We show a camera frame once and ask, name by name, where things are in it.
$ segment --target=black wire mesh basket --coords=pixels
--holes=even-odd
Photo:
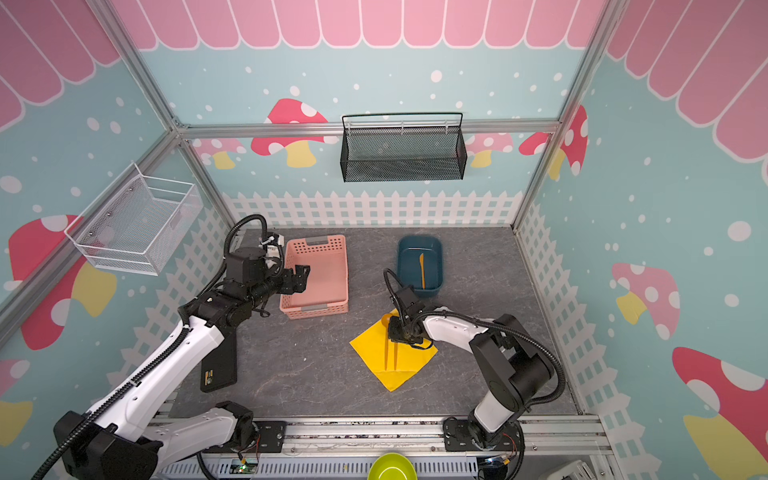
[[[454,112],[344,115],[344,181],[463,179],[462,119]]]

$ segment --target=yellow napkin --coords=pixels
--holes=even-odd
[[[419,350],[405,343],[391,342],[387,337],[387,327],[393,315],[397,315],[397,310],[387,313],[379,322],[349,342],[373,375],[390,392],[394,392],[424,368],[437,353],[437,347]]]

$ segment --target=green bowl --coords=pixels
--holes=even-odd
[[[406,457],[387,453],[373,463],[368,480],[416,480],[416,470]]]

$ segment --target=yellow spatula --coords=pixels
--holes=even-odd
[[[419,255],[419,263],[422,264],[422,290],[427,290],[427,282],[424,277],[424,253]]]

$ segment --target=mounting plate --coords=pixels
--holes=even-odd
[[[511,452],[515,447],[512,446],[511,441],[504,436],[504,434],[515,440],[517,445],[520,445],[519,428],[520,424],[517,422],[514,424],[505,423],[502,428],[496,432],[496,436],[501,437],[501,440],[492,449],[484,451]],[[445,436],[445,450],[447,452],[478,452],[481,450],[472,441],[472,435],[469,432],[469,420],[467,419],[446,419],[442,423],[442,432]]]

